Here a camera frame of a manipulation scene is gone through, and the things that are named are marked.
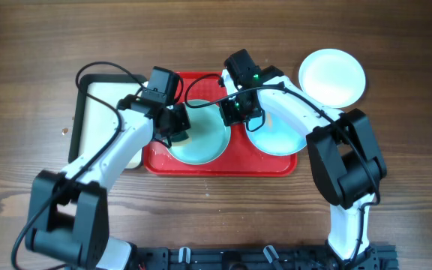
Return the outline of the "green and yellow sponge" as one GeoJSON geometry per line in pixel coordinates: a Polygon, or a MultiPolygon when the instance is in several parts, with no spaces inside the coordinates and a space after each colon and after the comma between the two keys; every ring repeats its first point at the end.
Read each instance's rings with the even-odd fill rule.
{"type": "Polygon", "coordinates": [[[187,131],[181,131],[178,133],[174,133],[170,140],[172,143],[187,143],[191,141],[191,137],[189,136],[187,131]]]}

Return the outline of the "light blue plate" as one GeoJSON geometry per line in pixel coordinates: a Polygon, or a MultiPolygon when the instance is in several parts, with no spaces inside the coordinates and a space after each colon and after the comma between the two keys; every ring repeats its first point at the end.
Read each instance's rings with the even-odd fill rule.
{"type": "Polygon", "coordinates": [[[231,128],[224,125],[219,107],[215,104],[202,108],[187,108],[190,128],[187,139],[174,142],[169,153],[184,164],[207,164],[226,150],[231,128]]]}
{"type": "Polygon", "coordinates": [[[268,155],[293,155],[307,145],[303,136],[269,112],[265,113],[265,118],[252,118],[245,124],[245,128],[250,142],[268,155]]]}

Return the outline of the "white plate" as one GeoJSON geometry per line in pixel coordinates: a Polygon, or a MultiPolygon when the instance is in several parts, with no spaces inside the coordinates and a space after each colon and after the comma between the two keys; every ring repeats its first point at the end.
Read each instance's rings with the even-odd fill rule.
{"type": "Polygon", "coordinates": [[[301,63],[298,81],[307,95],[333,108],[353,105],[366,89],[362,65],[339,49],[312,52],[301,63]]]}

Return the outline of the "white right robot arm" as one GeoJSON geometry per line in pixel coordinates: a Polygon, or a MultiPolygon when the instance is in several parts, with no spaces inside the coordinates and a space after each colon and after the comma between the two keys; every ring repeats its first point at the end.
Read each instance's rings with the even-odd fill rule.
{"type": "Polygon", "coordinates": [[[314,100],[274,66],[226,63],[222,85],[225,122],[273,113],[304,138],[313,181],[330,205],[328,246],[346,269],[364,262],[369,209],[380,204],[380,181],[387,175],[368,117],[314,100]]]}

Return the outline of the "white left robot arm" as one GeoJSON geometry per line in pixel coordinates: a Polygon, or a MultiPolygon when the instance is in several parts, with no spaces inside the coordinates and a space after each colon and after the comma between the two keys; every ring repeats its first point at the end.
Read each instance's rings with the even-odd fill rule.
{"type": "Polygon", "coordinates": [[[110,236],[107,193],[133,156],[156,138],[184,133],[190,122],[184,104],[128,95],[114,108],[114,134],[61,172],[41,171],[31,186],[28,221],[17,242],[74,269],[130,269],[134,244],[110,236]]]}

